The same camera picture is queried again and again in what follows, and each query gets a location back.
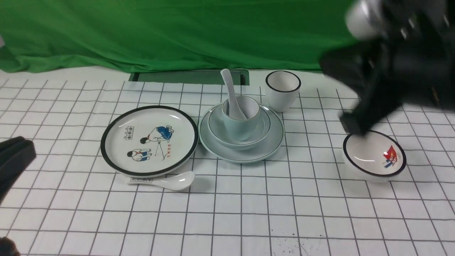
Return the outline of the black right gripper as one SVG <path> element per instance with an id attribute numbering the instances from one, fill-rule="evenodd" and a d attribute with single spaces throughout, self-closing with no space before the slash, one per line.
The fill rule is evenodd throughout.
<path id="1" fill-rule="evenodd" d="M 340 115 L 347 133 L 365 135 L 402 104 L 454 111 L 454 27 L 335 48 L 322 54 L 320 68 L 359 96 Z"/>

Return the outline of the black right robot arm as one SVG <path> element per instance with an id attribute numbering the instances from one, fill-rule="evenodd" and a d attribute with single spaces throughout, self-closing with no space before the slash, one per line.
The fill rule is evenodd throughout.
<path id="1" fill-rule="evenodd" d="M 346 26 L 357 42 L 325 51 L 325 76 L 358 96 L 340 122 L 365 135 L 402 104 L 454 110 L 454 1 L 356 0 Z"/>

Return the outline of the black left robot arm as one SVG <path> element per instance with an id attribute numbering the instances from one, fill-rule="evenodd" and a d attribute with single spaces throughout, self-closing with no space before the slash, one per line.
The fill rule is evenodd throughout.
<path id="1" fill-rule="evenodd" d="M 36 158 L 34 143 L 22 136 L 2 141 L 0 145 L 0 202 L 18 177 Z"/>

